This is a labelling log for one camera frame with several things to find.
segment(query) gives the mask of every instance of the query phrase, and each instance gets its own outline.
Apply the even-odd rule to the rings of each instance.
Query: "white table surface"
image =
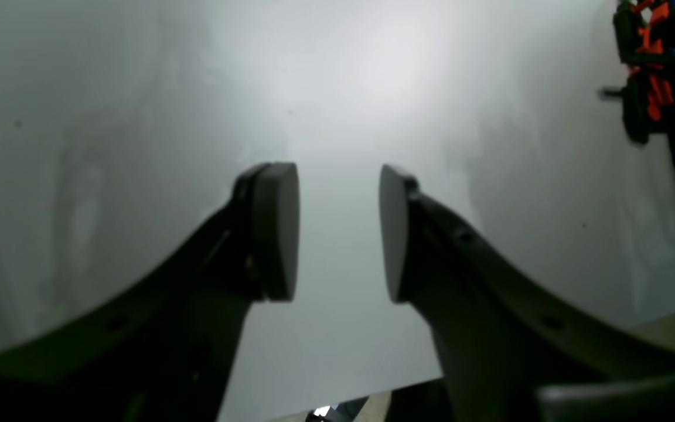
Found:
[[[128,288],[262,160],[298,163],[292,304],[246,321],[220,420],[440,375],[392,305],[397,163],[562,299],[675,311],[675,175],[630,146],[614,0],[0,0],[0,349]]]

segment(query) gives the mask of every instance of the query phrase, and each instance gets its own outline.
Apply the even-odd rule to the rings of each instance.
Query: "white backdrop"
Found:
[[[292,304],[247,318],[220,419],[440,375],[391,305],[380,166],[415,173],[544,288],[620,328],[675,311],[666,141],[629,145],[613,0],[0,0],[0,349],[152,269],[286,159]]]

